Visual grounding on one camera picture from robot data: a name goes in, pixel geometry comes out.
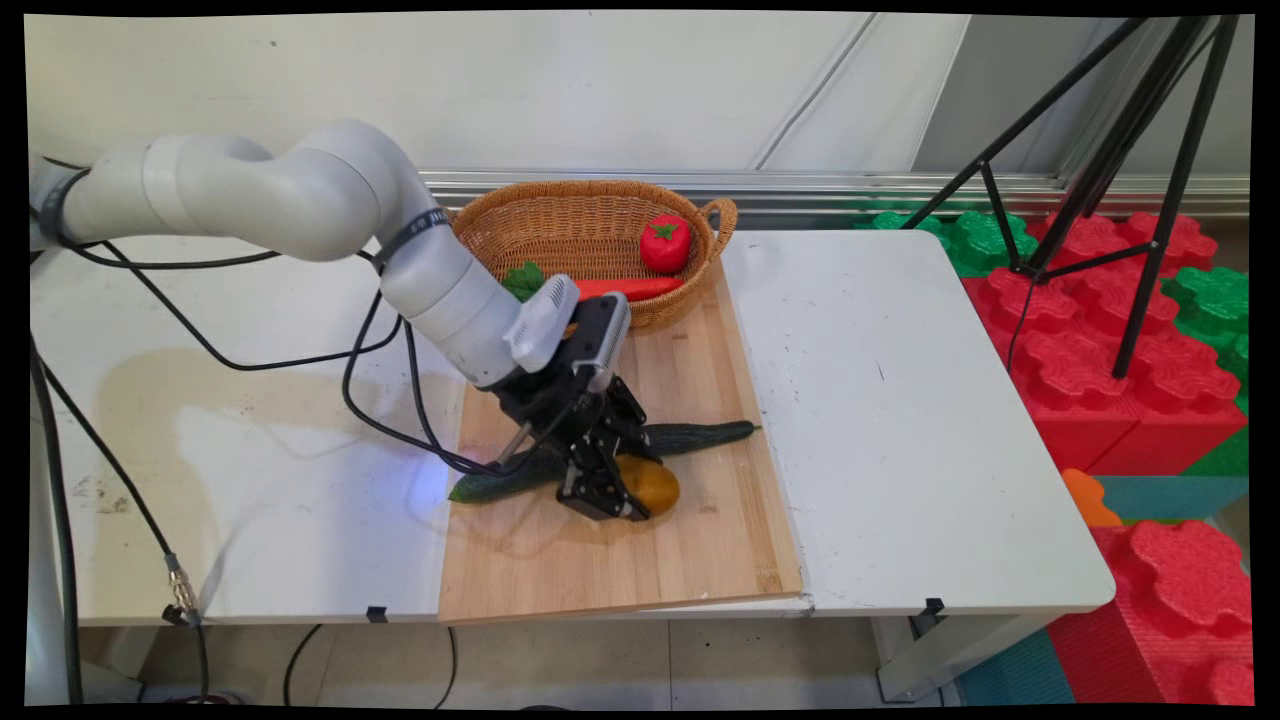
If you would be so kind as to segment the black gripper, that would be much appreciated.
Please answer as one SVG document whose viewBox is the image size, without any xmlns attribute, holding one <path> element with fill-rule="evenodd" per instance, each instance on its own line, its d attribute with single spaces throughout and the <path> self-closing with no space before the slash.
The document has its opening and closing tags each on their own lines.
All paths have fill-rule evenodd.
<svg viewBox="0 0 1280 720">
<path fill-rule="evenodd" d="M 626 488 L 617 457 L 662 459 L 649 441 L 640 402 L 620 375 L 589 365 L 553 365 L 513 372 L 490 393 L 517 425 L 517 437 L 493 468 L 503 473 L 518 468 L 522 460 L 513 456 L 530 439 L 530 454 L 548 448 L 567 464 L 556 489 L 561 505 L 594 521 L 652 518 L 652 510 Z"/>
</svg>

